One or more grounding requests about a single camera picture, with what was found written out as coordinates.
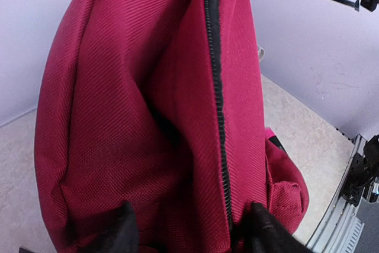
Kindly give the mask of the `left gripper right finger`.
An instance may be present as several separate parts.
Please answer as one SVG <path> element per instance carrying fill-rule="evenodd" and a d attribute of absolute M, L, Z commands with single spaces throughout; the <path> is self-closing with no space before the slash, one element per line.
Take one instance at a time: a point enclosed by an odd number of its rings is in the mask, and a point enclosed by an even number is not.
<path fill-rule="evenodd" d="M 251 203 L 241 220 L 243 252 L 307 252 L 260 203 Z"/>

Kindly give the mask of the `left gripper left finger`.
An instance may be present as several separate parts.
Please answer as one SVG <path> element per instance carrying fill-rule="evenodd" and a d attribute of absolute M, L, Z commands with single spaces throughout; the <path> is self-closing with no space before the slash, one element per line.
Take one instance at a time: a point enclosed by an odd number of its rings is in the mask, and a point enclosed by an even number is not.
<path fill-rule="evenodd" d="M 136 214 L 128 201 L 125 201 L 117 220 L 103 231 L 86 248 L 85 252 L 138 252 L 139 230 Z"/>

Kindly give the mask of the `pink black highlighter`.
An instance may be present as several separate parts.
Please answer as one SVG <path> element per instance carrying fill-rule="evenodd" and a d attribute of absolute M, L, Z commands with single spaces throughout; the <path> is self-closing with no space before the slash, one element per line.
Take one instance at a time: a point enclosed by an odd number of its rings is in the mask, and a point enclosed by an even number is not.
<path fill-rule="evenodd" d="M 266 133 L 266 137 L 267 139 L 273 143 L 277 148 L 281 149 L 282 151 L 285 152 L 285 149 L 282 145 L 282 143 L 280 142 L 280 140 L 278 139 L 277 135 L 272 131 L 271 128 L 267 127 L 265 129 L 265 133 Z"/>

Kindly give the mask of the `red backpack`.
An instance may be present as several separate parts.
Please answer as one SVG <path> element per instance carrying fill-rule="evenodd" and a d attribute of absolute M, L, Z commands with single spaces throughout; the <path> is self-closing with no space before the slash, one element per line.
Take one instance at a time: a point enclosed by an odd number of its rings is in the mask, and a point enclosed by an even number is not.
<path fill-rule="evenodd" d="M 253 202 L 293 235 L 309 193 L 265 129 L 250 0 L 72 0 L 34 143 L 56 251 L 85 252 L 125 201 L 138 252 L 243 252 Z"/>

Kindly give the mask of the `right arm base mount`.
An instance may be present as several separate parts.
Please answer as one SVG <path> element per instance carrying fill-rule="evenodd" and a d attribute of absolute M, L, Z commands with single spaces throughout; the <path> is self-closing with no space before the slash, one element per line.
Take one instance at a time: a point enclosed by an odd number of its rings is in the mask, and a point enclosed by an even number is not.
<path fill-rule="evenodd" d="M 340 196 L 357 207 L 364 188 L 378 177 L 378 135 L 365 140 L 358 135 Z"/>

